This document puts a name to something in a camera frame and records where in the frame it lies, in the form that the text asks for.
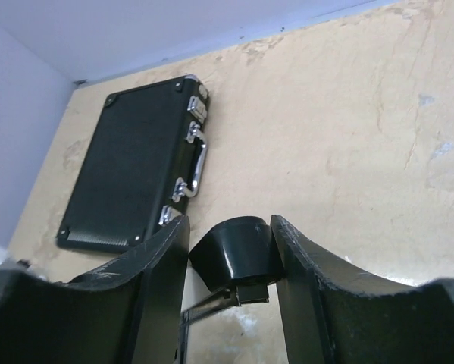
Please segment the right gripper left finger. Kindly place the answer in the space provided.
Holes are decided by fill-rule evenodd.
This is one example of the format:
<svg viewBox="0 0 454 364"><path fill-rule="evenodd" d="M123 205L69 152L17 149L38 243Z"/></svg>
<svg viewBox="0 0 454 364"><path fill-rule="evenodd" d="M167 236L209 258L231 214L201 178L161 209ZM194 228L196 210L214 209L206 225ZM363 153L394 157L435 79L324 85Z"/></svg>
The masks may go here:
<svg viewBox="0 0 454 364"><path fill-rule="evenodd" d="M0 268L0 363L172 363L189 219L67 283Z"/></svg>

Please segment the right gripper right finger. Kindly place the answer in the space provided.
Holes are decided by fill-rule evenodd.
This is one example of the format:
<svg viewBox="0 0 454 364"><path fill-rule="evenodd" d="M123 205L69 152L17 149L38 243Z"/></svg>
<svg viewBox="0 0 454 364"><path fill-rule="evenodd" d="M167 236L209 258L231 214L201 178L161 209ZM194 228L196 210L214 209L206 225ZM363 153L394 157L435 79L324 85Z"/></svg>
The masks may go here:
<svg viewBox="0 0 454 364"><path fill-rule="evenodd" d="M285 218L271 230L291 363L454 363L454 278L411 287L317 245Z"/></svg>

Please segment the silver black stapler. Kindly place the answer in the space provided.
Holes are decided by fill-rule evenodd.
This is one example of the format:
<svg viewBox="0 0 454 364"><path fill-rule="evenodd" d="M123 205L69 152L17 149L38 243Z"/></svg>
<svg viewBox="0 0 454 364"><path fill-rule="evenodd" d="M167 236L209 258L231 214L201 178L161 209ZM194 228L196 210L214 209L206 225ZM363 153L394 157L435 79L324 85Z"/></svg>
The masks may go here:
<svg viewBox="0 0 454 364"><path fill-rule="evenodd" d="M190 250L176 363L186 362L190 325L231 307L268 303L268 286L283 264L262 218L243 216L216 224Z"/></svg>

